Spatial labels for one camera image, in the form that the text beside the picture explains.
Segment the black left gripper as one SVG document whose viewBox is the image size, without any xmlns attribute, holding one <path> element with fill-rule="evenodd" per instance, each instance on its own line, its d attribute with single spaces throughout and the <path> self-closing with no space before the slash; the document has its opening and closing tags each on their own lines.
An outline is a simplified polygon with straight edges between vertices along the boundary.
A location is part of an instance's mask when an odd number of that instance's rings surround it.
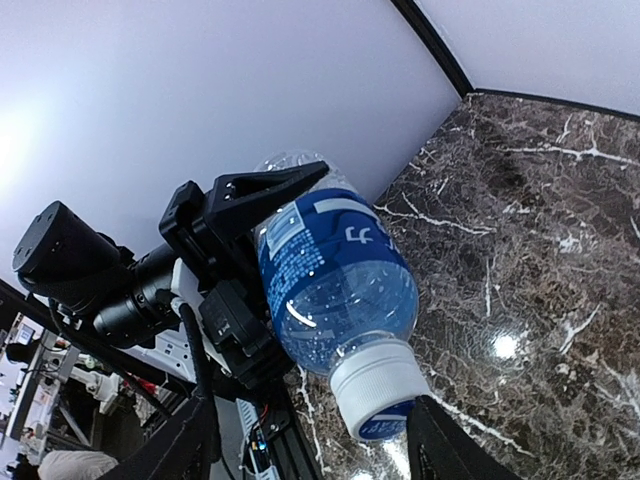
<svg viewBox="0 0 640 480">
<path fill-rule="evenodd" d="M 195 276 L 196 290 L 202 296 L 195 308 L 207 346 L 219 368 L 230 373 L 206 333 L 199 312 L 199 306 L 219 281 L 236 282 L 242 288 L 247 306 L 277 342 L 281 352 L 280 375 L 258 390 L 278 381 L 292 368 L 293 361 L 268 326 L 268 306 L 252 240 L 253 229 L 328 173 L 329 165 L 316 161 L 284 170 L 223 175 L 208 192 L 188 181 L 175 191 L 159 224 L 165 242 Z"/>
</svg>

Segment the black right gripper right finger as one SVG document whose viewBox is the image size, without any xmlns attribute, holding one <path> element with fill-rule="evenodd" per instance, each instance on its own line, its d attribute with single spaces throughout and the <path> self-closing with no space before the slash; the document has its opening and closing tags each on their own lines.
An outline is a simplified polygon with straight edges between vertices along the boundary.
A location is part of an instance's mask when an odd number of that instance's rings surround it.
<svg viewBox="0 0 640 480">
<path fill-rule="evenodd" d="M 420 396 L 407 418 L 412 479 L 510 479 L 511 471 L 483 450 L 431 397 Z"/>
</svg>

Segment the blue label water bottle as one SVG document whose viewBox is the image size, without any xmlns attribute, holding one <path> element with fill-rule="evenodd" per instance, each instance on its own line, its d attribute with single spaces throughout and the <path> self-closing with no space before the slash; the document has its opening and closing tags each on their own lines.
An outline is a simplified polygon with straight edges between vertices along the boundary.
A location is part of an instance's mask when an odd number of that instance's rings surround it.
<svg viewBox="0 0 640 480">
<path fill-rule="evenodd" d="M 416 282 L 382 220 L 335 166 L 254 230 L 276 336 L 302 368 L 328 376 L 370 342 L 408 340 Z"/>
</svg>

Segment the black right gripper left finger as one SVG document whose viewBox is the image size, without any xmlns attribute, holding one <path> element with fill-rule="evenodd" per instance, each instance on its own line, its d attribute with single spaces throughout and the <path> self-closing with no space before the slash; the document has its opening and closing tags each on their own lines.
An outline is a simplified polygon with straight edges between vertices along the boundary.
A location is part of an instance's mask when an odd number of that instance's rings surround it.
<svg viewBox="0 0 640 480">
<path fill-rule="evenodd" d="M 214 404 L 194 396 L 131 457 L 103 479 L 208 479 Z"/>
</svg>

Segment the white blue bottle cap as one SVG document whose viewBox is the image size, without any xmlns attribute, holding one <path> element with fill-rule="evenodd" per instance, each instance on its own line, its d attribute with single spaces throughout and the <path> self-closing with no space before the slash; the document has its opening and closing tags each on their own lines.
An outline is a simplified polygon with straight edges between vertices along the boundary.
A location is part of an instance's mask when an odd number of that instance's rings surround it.
<svg viewBox="0 0 640 480">
<path fill-rule="evenodd" d="M 397 339 L 347 354 L 332 369 L 329 386 L 349 434 L 361 442 L 404 432 L 416 399 L 431 393 L 413 349 Z"/>
</svg>

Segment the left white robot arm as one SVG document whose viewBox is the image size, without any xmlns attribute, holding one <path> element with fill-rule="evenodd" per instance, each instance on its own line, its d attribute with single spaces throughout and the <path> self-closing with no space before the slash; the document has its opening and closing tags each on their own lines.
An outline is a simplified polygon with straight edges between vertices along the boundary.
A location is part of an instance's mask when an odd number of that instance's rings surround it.
<svg viewBox="0 0 640 480">
<path fill-rule="evenodd" d="M 180 390 L 207 373 L 217 395 L 252 399 L 293 367 L 272 327 L 253 233 L 328 174 L 328 165 L 186 182 L 142 257 L 95 231 L 62 202 L 32 221 L 12 267 L 52 299 L 66 337 L 87 353 Z"/>
</svg>

